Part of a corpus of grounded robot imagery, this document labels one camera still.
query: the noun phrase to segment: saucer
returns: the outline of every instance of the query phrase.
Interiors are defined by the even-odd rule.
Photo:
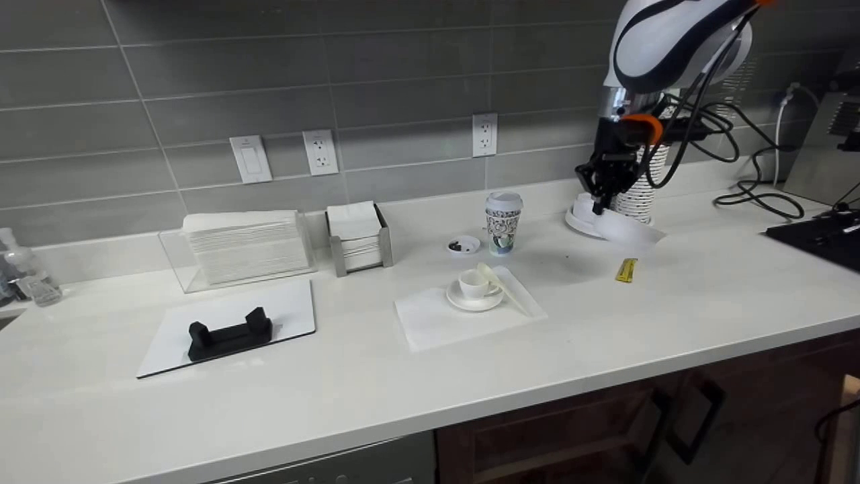
[[[460,313],[488,313],[505,303],[505,293],[494,290],[486,298],[464,298],[453,279],[445,286],[445,301]]]

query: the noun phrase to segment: cabinet door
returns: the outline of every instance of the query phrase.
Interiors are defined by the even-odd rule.
[[[331,461],[261,471],[232,484],[432,484],[435,451],[432,434],[408,435],[382,446],[346,451]]]
[[[814,422],[839,406],[842,376],[860,369],[855,333],[775,350],[693,372],[652,481],[671,484],[812,484],[820,445]],[[702,385],[722,393],[702,446],[697,434],[714,410]]]
[[[631,481],[666,418],[652,400],[666,393],[660,385],[616,387],[439,431],[440,484]]]

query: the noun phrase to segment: stack of napkins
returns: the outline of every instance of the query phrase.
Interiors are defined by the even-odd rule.
[[[341,240],[341,258],[346,271],[382,264],[382,224],[374,201],[334,204],[324,212],[331,236]]]
[[[311,264],[295,211],[185,216],[183,233],[210,286]]]

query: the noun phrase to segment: white cup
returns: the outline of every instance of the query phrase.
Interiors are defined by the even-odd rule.
[[[470,301],[488,298],[498,293],[491,279],[479,268],[460,271],[456,286],[460,286],[462,298],[470,298]]]
[[[507,256],[513,250],[513,236],[521,216],[521,196],[488,194],[483,212],[486,212],[486,231],[491,236],[491,254]]]

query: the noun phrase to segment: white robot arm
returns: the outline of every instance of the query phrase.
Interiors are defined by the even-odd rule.
[[[698,141],[703,137],[707,129],[697,119],[702,91],[748,59],[749,18],[764,4],[628,0],[624,6],[611,49],[604,77],[611,98],[597,127],[595,153],[589,165],[576,170],[595,198],[595,216],[603,216],[643,176],[651,181],[655,145],[689,143],[697,131]],[[647,111],[666,88],[689,88],[697,98],[689,119],[658,119]]]
[[[689,88],[734,37],[736,22],[757,8],[749,0],[628,0],[620,10],[604,87],[652,94]],[[745,24],[714,80],[730,76],[749,55]]]

